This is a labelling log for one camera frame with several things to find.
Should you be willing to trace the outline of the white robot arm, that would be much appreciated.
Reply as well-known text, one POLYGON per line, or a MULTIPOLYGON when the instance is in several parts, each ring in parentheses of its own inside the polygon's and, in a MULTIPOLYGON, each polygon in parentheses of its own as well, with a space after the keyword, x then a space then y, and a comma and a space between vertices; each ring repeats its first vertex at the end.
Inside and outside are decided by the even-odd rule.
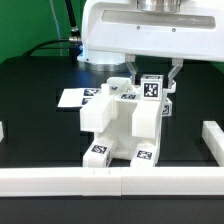
POLYGON ((87 0, 78 60, 97 69, 137 55, 224 62, 224 0, 87 0))

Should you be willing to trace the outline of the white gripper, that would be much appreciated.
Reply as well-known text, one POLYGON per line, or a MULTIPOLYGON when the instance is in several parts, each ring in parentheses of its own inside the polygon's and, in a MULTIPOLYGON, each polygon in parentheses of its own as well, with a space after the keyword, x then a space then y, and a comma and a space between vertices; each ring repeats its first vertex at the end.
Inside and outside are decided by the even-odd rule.
POLYGON ((224 0, 180 0, 176 12, 148 0, 87 0, 82 41, 88 50, 126 54, 132 83, 135 55, 173 58, 171 88, 183 59, 224 62, 224 0))

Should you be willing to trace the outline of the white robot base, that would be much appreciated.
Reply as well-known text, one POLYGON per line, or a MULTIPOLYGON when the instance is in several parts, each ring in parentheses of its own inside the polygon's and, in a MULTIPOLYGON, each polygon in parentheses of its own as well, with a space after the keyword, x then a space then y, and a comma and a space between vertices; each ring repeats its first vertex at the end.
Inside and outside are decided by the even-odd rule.
POLYGON ((77 57, 80 67, 93 71, 121 71, 128 63, 135 61, 135 56, 124 53, 103 52, 84 49, 77 57))

